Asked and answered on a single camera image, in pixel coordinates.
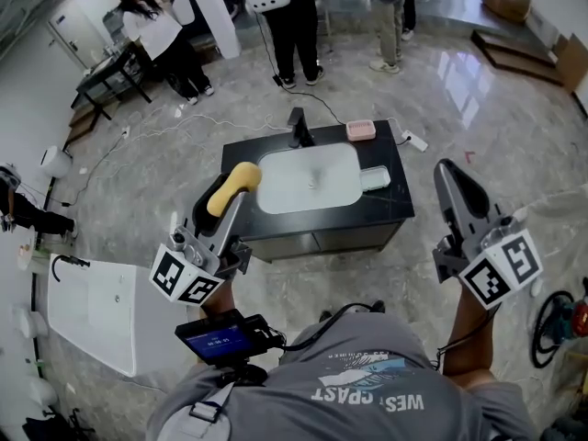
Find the black vanity cabinet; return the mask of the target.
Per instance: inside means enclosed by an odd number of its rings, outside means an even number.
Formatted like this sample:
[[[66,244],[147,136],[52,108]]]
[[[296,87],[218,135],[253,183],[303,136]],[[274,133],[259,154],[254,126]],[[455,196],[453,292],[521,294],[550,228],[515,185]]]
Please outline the black vanity cabinet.
[[[345,126],[333,125],[310,131],[315,145],[346,142],[355,147],[360,168],[384,165],[390,185],[363,192],[354,204],[286,214],[267,214],[249,194],[235,223],[236,234],[248,244],[254,257],[272,262],[277,259],[312,254],[334,254],[368,249],[383,250],[402,224],[413,218],[413,202],[390,124],[375,123],[377,135],[370,141],[350,142]],[[258,165],[269,153],[293,150],[291,134],[275,134],[238,141],[224,146],[221,170],[229,173],[241,162]]]

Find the dark wooden steps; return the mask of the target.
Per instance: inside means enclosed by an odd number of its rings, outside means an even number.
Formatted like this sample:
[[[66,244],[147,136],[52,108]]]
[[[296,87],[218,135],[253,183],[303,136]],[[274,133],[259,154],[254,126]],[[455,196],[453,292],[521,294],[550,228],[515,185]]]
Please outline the dark wooden steps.
[[[477,29],[471,32],[470,40],[496,69],[564,85],[556,63],[541,48]]]

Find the white soap tray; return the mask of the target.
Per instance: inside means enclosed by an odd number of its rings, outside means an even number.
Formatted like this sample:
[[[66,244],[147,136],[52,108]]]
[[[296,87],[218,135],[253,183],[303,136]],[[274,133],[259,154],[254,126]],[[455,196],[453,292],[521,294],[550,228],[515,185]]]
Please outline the white soap tray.
[[[362,169],[359,179],[363,192],[386,188],[391,181],[389,170],[384,165]]]

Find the white sink cabinet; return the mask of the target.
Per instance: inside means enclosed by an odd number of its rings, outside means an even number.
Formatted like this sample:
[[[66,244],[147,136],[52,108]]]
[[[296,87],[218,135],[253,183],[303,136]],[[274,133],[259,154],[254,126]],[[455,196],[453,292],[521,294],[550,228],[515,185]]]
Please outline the white sink cabinet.
[[[52,254],[47,313],[53,331],[126,377],[196,362],[175,336],[187,309],[162,297],[145,267]]]

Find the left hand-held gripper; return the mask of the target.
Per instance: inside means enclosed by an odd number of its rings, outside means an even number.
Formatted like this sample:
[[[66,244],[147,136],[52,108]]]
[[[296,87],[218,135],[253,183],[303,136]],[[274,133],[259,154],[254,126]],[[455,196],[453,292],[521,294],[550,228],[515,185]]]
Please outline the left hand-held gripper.
[[[204,304],[236,273],[247,271],[252,249],[232,237],[232,229],[249,192],[239,191],[232,199],[221,195],[219,217],[208,211],[209,200],[228,177],[220,173],[198,184],[191,211],[195,234],[177,226],[157,251],[150,281],[171,302]]]

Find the white stool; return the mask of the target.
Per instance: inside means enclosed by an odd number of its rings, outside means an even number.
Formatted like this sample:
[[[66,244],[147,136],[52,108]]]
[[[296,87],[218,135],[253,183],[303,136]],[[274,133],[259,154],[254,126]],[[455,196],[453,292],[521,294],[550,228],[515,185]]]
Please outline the white stool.
[[[39,377],[27,377],[27,394],[39,407],[52,406],[59,400],[52,385]]]
[[[45,337],[49,334],[47,323],[38,311],[14,307],[11,318],[14,328],[26,339]]]

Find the black square faucet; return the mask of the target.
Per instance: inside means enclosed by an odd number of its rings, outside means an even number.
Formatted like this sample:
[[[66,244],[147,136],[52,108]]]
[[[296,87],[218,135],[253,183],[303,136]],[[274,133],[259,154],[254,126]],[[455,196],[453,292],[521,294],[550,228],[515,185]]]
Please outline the black square faucet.
[[[291,149],[306,148],[315,145],[302,107],[294,107],[291,110],[288,117],[288,128],[291,130],[291,138],[288,141],[288,146]]]

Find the teal power tool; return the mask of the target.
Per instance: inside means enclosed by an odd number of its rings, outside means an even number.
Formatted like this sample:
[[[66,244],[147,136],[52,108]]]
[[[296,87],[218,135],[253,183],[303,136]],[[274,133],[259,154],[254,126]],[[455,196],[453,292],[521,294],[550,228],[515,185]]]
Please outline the teal power tool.
[[[588,303],[578,300],[563,305],[560,314],[560,335],[563,340],[588,336]]]

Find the pink slatted dish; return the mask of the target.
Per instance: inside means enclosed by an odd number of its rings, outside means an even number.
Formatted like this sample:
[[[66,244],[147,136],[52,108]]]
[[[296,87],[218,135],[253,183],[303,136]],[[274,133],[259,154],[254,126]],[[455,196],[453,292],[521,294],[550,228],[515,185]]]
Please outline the pink slatted dish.
[[[345,132],[350,142],[370,141],[377,135],[375,124],[369,119],[346,122]]]

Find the black office chair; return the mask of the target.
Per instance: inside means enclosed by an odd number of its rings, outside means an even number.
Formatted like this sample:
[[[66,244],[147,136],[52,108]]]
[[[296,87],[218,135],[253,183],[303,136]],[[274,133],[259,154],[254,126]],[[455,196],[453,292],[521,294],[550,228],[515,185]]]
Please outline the black office chair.
[[[78,417],[80,412],[78,408],[73,408],[65,418],[55,411],[44,411],[47,418],[27,418],[22,429],[28,441],[96,441],[96,430],[82,424]]]

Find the person's right forearm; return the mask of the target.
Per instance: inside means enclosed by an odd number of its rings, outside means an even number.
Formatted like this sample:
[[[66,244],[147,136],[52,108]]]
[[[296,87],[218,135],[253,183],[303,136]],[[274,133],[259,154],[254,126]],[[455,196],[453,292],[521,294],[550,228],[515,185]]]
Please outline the person's right forearm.
[[[463,390],[495,381],[493,362],[493,317],[465,286],[461,286],[458,308],[445,352],[442,373]]]

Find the black curved faucet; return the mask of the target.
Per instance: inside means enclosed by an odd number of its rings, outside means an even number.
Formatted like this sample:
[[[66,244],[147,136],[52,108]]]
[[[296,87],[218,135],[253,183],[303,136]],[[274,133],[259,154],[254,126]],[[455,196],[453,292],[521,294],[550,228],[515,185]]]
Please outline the black curved faucet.
[[[56,265],[58,262],[64,262],[68,265],[79,266],[79,267],[90,267],[91,263],[78,258],[73,255],[58,254],[51,260],[51,274],[56,282],[60,282],[60,278],[56,273]]]

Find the brown cardboard panel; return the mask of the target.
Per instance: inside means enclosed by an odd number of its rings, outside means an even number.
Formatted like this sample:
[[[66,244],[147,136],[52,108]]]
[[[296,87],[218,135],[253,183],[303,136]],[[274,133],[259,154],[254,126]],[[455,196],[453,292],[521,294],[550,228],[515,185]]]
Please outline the brown cardboard panel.
[[[556,70],[560,74],[563,87],[573,93],[588,74],[588,48],[575,35],[569,38],[560,35],[553,47]]]

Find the yellow sponge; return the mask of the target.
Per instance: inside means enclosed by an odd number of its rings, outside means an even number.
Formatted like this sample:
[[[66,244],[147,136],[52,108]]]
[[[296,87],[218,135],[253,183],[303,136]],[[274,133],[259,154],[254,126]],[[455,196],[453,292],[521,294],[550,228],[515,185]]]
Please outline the yellow sponge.
[[[219,218],[231,199],[241,190],[254,191],[262,180],[262,170],[256,164],[241,162],[234,166],[207,204],[210,215]]]

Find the white power strip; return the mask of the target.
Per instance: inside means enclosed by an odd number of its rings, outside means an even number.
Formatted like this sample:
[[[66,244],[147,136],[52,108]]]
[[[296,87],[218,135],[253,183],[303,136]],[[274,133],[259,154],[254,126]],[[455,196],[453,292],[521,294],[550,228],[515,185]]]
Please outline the white power strip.
[[[424,153],[428,148],[428,143],[426,141],[409,130],[405,130],[401,136],[405,143],[412,145],[412,147],[421,153]]]

